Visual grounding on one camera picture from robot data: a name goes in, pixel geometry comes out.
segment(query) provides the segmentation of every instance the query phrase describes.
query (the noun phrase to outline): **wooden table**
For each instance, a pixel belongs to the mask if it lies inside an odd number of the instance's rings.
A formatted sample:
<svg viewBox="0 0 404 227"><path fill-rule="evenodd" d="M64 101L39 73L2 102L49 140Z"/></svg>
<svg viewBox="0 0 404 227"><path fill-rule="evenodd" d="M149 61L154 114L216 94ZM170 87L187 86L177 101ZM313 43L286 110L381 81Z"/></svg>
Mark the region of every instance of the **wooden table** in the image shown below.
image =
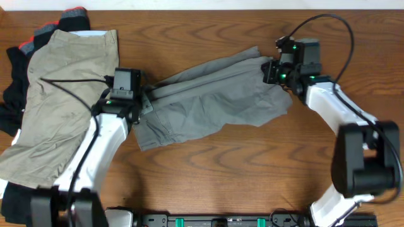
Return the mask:
<svg viewBox="0 0 404 227"><path fill-rule="evenodd" d="M337 13L355 32L355 54L340 84L364 110L404 128L403 11L91 11L93 30L116 29L122 67L143 69L156 82L203 62L254 45L277 56L274 41L301 21ZM5 12L0 17L0 91L10 84L5 50L32 36L61 12ZM345 62L345 27L320 19L295 37L321 39L323 72L335 76ZM404 134L400 136L401 144ZM12 138L0 133L0 150ZM195 213L270 213L304 210L331 183L335 135L294 98L288 114L262 127L226 125L220 132L141 152L133 133L110 166L104 206ZM374 211L381 226L404 225L404 199ZM3 223L1 226L13 226Z"/></svg>

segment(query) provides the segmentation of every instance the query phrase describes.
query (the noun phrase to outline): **green tape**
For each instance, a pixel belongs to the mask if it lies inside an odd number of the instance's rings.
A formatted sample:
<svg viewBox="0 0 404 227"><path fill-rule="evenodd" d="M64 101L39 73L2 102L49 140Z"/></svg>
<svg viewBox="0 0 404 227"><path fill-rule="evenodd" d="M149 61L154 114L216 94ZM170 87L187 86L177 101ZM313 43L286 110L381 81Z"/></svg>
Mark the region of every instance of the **green tape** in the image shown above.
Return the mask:
<svg viewBox="0 0 404 227"><path fill-rule="evenodd" d="M184 218L175 219L175 227L184 227Z"/></svg>
<svg viewBox="0 0 404 227"><path fill-rule="evenodd" d="M258 218L257 222L257 227L265 227L265 218Z"/></svg>

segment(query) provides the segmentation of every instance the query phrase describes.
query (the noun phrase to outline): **stack of clothes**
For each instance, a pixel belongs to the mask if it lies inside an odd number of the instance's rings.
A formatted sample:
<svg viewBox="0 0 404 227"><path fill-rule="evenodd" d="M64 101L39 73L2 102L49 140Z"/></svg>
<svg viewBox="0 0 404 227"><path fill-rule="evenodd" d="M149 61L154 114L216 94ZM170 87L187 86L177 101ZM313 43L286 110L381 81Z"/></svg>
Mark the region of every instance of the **stack of clothes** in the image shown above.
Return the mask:
<svg viewBox="0 0 404 227"><path fill-rule="evenodd" d="M69 9L58 22L34 32L30 41L7 50L13 82L4 91L0 130L16 143L0 156L7 180L2 215L31 226L30 195L51 187L69 165L90 124L88 110L45 79L104 79L119 66L117 33L78 36L90 30L84 8ZM218 132L225 124L261 126L286 114L292 104L280 86L262 82L268 62L257 47L213 60L169 77L144 92L153 111L133 125L141 150L183 143ZM63 83L92 106L107 89L97 82Z"/></svg>

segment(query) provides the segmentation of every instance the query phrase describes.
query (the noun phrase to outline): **waistband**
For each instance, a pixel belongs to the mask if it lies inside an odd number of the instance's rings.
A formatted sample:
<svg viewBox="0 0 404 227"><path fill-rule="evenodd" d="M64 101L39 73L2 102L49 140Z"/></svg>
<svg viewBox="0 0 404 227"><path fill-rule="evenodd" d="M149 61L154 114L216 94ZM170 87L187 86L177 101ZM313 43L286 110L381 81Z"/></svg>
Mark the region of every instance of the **waistband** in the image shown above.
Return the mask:
<svg viewBox="0 0 404 227"><path fill-rule="evenodd" d="M56 30L50 38L51 41L60 40L71 44L116 44L116 30L107 31L105 35L79 36L69 32Z"/></svg>

